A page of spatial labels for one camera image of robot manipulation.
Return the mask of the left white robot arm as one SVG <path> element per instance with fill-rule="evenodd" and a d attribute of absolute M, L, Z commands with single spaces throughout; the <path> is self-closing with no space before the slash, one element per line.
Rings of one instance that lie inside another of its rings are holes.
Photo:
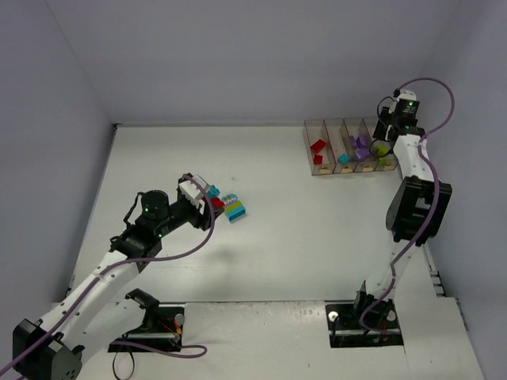
<path fill-rule="evenodd" d="M 107 305 L 151 262 L 161 260 L 162 239 L 190 224 L 211 234 L 223 213 L 214 208 L 210 185 L 186 173 L 177 184 L 177 200 L 160 190 L 140 192 L 142 208 L 125 230 L 110 240 L 97 267 L 60 304 L 32 322 L 21 321 L 13 331 L 13 360 L 1 372 L 14 369 L 26 379 L 76 379 L 82 367 L 123 333 L 149 321 L 158 301 L 140 289 L 118 305 Z"/>

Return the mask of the purple lego brick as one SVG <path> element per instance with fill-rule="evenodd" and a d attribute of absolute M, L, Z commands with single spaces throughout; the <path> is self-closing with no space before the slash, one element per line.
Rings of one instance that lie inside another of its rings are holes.
<path fill-rule="evenodd" d="M 358 148 L 354 150 L 357 161 L 364 162 L 371 158 L 370 152 L 367 148 Z"/>

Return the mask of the teal square lego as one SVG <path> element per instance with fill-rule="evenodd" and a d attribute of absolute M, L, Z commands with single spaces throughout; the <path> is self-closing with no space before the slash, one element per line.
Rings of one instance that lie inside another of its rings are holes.
<path fill-rule="evenodd" d="M 337 163 L 343 166 L 347 166 L 350 163 L 350 158 L 347 154 L 341 154 L 337 157 Z"/>

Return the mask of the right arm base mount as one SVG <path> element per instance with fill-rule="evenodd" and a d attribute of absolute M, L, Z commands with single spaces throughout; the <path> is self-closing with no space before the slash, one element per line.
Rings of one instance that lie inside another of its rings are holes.
<path fill-rule="evenodd" d="M 326 302 L 326 323 L 330 347 L 383 348 L 402 347 L 404 340 L 395 306 L 387 304 L 383 312 L 377 306 L 360 322 L 362 312 L 352 301 Z"/>

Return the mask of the teal green monster lego stack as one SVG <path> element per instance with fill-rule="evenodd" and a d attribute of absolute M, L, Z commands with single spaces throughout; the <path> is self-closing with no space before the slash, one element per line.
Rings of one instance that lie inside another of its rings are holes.
<path fill-rule="evenodd" d="M 233 223 L 246 216 L 245 206 L 234 193 L 225 195 L 221 201 L 224 203 L 224 214 L 228 222 Z"/>

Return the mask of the multicolour lego block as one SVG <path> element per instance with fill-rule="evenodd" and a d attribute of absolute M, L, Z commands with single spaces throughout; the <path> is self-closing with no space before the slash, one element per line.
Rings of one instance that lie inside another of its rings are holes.
<path fill-rule="evenodd" d="M 213 184 L 206 187 L 206 196 L 204 202 L 210 202 L 211 205 L 217 208 L 224 208 L 224 202 L 220 199 L 220 190 Z"/>

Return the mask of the red lego brick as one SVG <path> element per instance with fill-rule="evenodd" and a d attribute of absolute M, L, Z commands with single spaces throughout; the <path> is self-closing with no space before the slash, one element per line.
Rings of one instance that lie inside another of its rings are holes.
<path fill-rule="evenodd" d="M 326 142 L 322 139 L 318 139 L 316 140 L 312 145 L 311 145 L 311 152 L 313 154 L 319 154 L 322 150 L 324 150 L 326 148 Z"/>

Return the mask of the small lime green lego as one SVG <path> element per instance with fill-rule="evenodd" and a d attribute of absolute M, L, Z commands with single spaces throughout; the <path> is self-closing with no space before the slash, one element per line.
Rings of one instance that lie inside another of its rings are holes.
<path fill-rule="evenodd" d="M 374 154 L 382 165 L 385 165 L 387 162 L 387 157 L 390 154 L 390 149 L 385 146 L 375 146 L 374 147 Z"/>

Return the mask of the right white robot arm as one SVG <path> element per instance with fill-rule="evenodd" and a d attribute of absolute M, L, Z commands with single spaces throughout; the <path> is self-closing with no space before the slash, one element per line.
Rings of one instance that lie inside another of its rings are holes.
<path fill-rule="evenodd" d="M 452 186 L 440 181 L 429 160 L 425 130 L 417 126 L 419 104 L 414 93 L 401 92 L 382 109 L 375 128 L 374 139 L 391 145 L 402 183 L 385 218 L 394 251 L 385 272 L 364 281 L 358 291 L 354 308 L 362 316 L 389 312 L 410 250 L 436 236 L 452 195 Z"/>

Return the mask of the purple oval paw lego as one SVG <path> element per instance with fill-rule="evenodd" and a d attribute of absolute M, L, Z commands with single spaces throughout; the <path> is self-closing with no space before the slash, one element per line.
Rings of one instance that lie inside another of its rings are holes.
<path fill-rule="evenodd" d="M 358 149 L 366 149 L 368 147 L 368 137 L 360 133 L 356 138 L 356 145 Z"/>

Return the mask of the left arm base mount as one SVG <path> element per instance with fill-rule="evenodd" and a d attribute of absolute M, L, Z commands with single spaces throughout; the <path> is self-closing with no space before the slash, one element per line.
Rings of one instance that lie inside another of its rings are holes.
<path fill-rule="evenodd" d="M 117 340 L 140 344 L 164 352 L 180 352 L 185 322 L 185 307 L 177 304 L 161 304 L 158 316 L 137 329 L 126 332 Z"/>

